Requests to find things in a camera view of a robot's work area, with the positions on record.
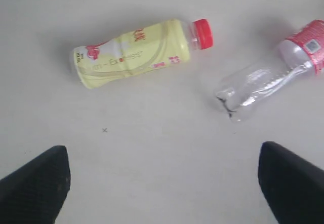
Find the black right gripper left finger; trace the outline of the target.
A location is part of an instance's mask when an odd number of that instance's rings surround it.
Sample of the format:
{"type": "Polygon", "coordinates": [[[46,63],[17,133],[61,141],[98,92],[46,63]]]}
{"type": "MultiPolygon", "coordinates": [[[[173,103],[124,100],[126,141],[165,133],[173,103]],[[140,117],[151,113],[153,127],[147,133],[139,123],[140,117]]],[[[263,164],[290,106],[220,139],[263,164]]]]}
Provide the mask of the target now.
{"type": "Polygon", "coordinates": [[[51,147],[1,179],[1,223],[55,223],[70,182],[66,147],[51,147]]]}

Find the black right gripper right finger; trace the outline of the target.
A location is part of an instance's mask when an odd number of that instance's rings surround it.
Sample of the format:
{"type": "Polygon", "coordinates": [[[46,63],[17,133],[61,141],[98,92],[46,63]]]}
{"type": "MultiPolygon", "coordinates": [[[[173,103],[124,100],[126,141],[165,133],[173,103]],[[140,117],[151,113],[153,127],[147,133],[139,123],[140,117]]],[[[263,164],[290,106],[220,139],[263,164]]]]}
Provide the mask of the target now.
{"type": "Polygon", "coordinates": [[[260,189],[278,223],[323,223],[323,170],[276,142],[264,142],[260,189]]]}

